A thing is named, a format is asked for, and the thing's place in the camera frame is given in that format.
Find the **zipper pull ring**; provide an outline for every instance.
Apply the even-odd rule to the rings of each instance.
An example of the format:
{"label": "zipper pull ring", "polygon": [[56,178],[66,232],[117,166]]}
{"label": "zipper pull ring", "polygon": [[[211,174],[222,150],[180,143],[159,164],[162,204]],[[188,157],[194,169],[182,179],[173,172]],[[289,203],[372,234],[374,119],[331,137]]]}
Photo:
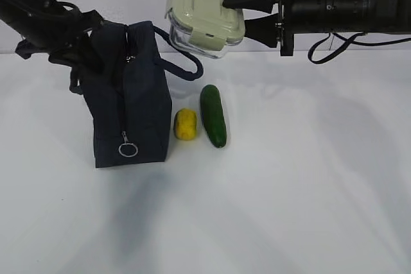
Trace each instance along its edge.
{"label": "zipper pull ring", "polygon": [[[136,146],[136,144],[129,141],[126,131],[122,131],[121,136],[123,136],[124,143],[120,144],[120,147],[118,147],[118,153],[120,153],[122,157],[126,157],[126,158],[135,157],[139,153],[139,148]],[[133,147],[134,150],[132,151],[132,154],[124,153],[124,150],[126,147]]]}

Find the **yellow toy fruit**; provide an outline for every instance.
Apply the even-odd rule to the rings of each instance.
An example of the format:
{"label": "yellow toy fruit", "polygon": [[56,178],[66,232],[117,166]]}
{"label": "yellow toy fruit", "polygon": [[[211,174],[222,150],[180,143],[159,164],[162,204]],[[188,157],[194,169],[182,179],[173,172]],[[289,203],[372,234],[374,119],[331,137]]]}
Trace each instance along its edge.
{"label": "yellow toy fruit", "polygon": [[192,141],[197,136],[197,114],[190,109],[177,112],[174,119],[174,135],[182,141]]}

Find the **black cable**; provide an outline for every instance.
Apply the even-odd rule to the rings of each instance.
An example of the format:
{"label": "black cable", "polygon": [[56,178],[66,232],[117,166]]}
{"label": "black cable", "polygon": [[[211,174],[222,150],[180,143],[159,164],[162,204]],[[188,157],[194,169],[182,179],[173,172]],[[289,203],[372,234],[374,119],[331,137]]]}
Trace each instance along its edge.
{"label": "black cable", "polygon": [[352,45],[357,45],[357,46],[368,46],[368,47],[374,47],[374,46],[387,46],[387,45],[394,45],[394,44],[400,44],[400,43],[405,43],[405,42],[411,42],[411,38],[406,38],[406,39],[401,39],[401,40],[395,40],[395,41],[387,41],[387,42],[378,42],[378,43],[366,43],[366,42],[359,42],[359,41],[355,41],[356,38],[358,37],[362,37],[364,35],[366,35],[366,32],[360,32],[357,33],[355,35],[353,35],[352,37],[349,38],[345,38],[342,35],[339,35],[337,33],[333,33],[334,36],[336,36],[337,38],[339,38],[340,40],[343,40],[344,43],[334,52],[332,52],[330,55],[328,55],[327,57],[320,59],[320,60],[313,60],[313,55],[315,50],[321,45],[323,44],[325,41],[327,41],[331,34],[328,34],[328,37],[326,37],[323,40],[318,41],[317,43],[315,43],[313,45],[313,47],[311,47],[310,51],[308,52],[308,59],[314,63],[314,64],[324,64],[326,62],[329,62],[330,60],[334,59],[335,57],[337,57],[339,54],[343,53],[344,51],[347,50],[347,48],[352,44]]}
{"label": "black cable", "polygon": [[313,45],[313,47],[311,47],[310,51],[308,52],[308,59],[313,63],[313,64],[324,64],[326,62],[329,62],[330,60],[334,59],[335,57],[337,57],[338,55],[340,55],[341,53],[343,53],[344,51],[347,50],[347,48],[353,43],[355,42],[355,39],[357,39],[358,37],[362,37],[364,35],[366,35],[366,32],[360,32],[360,33],[356,33],[355,35],[353,35],[352,37],[350,37],[349,39],[347,39],[338,49],[336,49],[334,52],[332,52],[331,54],[329,54],[327,57],[324,57],[323,59],[320,60],[313,60],[313,55],[315,50],[325,41],[327,41],[330,37],[331,34],[328,33],[328,37],[326,37],[325,39],[322,39],[320,41],[318,41],[317,43],[315,43]]}
{"label": "black cable", "polygon": [[[343,37],[342,35],[339,35],[337,33],[333,33],[334,36],[336,36],[337,38],[339,38],[340,40],[343,41],[348,41],[347,38]],[[379,42],[379,43],[366,43],[366,42],[358,42],[358,41],[354,41],[352,42],[353,45],[358,45],[358,46],[387,46],[387,45],[394,45],[394,44],[400,44],[400,43],[405,43],[405,42],[410,42],[411,38],[407,38],[407,39],[401,39],[401,40],[395,40],[395,41],[387,41],[387,42]]]}

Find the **metal ring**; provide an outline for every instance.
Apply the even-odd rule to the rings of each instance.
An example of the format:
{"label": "metal ring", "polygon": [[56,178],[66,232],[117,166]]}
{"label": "metal ring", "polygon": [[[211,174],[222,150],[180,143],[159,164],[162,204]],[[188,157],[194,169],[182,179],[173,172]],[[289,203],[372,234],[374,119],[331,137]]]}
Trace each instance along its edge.
{"label": "metal ring", "polygon": [[[127,155],[127,154],[125,154],[125,153],[123,152],[123,147],[126,147],[126,146],[131,146],[131,147],[133,147],[136,152],[135,152],[134,154],[132,154],[132,155]],[[131,158],[131,157],[135,157],[135,156],[139,153],[139,148],[138,148],[135,144],[132,144],[132,143],[130,143],[130,142],[125,142],[124,144],[120,144],[120,147],[118,147],[118,153],[120,153],[120,155],[123,156],[123,157]]]}

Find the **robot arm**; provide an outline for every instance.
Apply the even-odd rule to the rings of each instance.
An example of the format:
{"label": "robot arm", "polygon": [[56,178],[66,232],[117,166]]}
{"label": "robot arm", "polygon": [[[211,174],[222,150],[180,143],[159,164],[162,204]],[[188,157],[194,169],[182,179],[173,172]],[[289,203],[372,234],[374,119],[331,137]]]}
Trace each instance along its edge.
{"label": "robot arm", "polygon": [[0,0],[0,19],[25,38],[16,49],[24,59],[48,53],[50,62],[87,74],[103,69],[88,36],[103,22],[94,10],[82,13],[75,5],[56,0]]}
{"label": "robot arm", "polygon": [[[298,33],[359,32],[411,34],[411,0],[225,0],[226,8],[244,8],[277,14],[246,21],[245,36],[268,47],[281,45],[281,56],[292,56]],[[345,40],[344,47],[359,44]],[[405,40],[384,42],[404,42]]]}

